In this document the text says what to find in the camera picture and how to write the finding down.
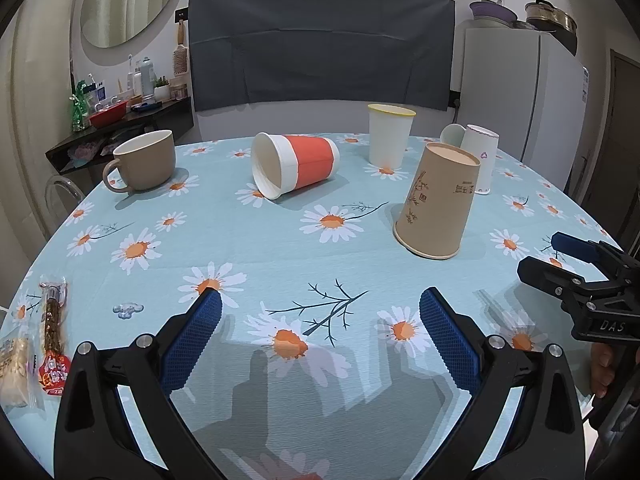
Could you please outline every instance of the blue gripper pad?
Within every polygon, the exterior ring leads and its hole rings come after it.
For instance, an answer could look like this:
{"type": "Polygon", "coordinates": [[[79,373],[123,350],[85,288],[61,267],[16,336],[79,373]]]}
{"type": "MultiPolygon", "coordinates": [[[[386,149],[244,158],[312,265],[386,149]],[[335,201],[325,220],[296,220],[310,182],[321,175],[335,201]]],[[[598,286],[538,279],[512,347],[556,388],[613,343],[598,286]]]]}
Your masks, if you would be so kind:
{"type": "Polygon", "coordinates": [[[162,359],[160,387],[167,397],[184,387],[222,317],[222,298],[218,291],[207,289],[196,301],[200,301],[199,306],[162,359]]]}
{"type": "Polygon", "coordinates": [[[420,318],[456,386],[475,394],[481,384],[480,358],[429,289],[420,297],[420,318]]]}
{"type": "Polygon", "coordinates": [[[594,245],[564,233],[554,234],[551,237],[551,246],[562,254],[568,254],[588,264],[594,264],[600,259],[594,245]]]}

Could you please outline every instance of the white refrigerator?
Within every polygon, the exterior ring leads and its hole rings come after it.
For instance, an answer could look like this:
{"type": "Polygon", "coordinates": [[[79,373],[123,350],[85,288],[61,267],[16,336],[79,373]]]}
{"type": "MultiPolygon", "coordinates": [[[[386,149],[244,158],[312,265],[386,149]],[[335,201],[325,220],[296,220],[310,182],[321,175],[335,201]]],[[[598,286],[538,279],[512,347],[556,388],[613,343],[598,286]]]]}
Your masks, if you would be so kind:
{"type": "Polygon", "coordinates": [[[588,86],[587,69],[547,32],[470,28],[458,123],[493,130],[501,150],[564,189],[588,86]]]}

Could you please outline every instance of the snack package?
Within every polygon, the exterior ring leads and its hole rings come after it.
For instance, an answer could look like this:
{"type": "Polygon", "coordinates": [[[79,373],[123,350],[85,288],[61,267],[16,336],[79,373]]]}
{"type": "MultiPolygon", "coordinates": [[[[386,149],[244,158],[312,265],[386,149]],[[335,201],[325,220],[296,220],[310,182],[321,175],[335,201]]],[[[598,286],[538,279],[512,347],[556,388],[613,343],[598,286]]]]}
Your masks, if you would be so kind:
{"type": "Polygon", "coordinates": [[[0,340],[0,407],[35,406],[33,339],[26,323],[0,340]]]}
{"type": "Polygon", "coordinates": [[[65,355],[62,312],[66,302],[66,281],[40,283],[40,355],[38,382],[47,395],[61,396],[71,361],[65,355]]]}

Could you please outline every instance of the screw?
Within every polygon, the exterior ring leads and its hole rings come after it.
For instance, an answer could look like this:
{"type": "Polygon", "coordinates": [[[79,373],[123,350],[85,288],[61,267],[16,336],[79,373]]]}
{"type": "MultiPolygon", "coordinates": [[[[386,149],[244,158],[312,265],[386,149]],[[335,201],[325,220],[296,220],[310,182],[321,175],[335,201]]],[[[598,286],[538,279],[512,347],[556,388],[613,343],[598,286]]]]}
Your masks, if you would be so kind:
{"type": "Polygon", "coordinates": [[[489,345],[491,345],[491,348],[499,350],[500,348],[504,348],[504,339],[502,339],[499,335],[492,335],[489,338],[489,345]]]}
{"type": "Polygon", "coordinates": [[[154,339],[149,334],[143,334],[136,339],[136,346],[139,348],[148,348],[154,339]]]}
{"type": "Polygon", "coordinates": [[[553,356],[553,357],[560,357],[562,355],[562,348],[560,348],[558,345],[553,344],[553,345],[549,345],[549,353],[553,356]]]}
{"type": "Polygon", "coordinates": [[[78,345],[78,353],[80,355],[87,355],[91,351],[91,343],[85,341],[84,343],[80,343],[78,345]]]}

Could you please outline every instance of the purple bowl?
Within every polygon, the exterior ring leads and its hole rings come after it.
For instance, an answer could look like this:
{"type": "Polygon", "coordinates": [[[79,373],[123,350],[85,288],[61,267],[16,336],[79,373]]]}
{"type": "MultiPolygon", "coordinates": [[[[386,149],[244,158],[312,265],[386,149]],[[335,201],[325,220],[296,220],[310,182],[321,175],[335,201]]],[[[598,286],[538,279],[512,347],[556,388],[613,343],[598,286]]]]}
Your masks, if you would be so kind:
{"type": "Polygon", "coordinates": [[[518,19],[518,16],[511,9],[503,7],[494,2],[472,2],[469,4],[474,18],[488,16],[490,18],[498,18],[504,22],[511,23],[518,19]]]}

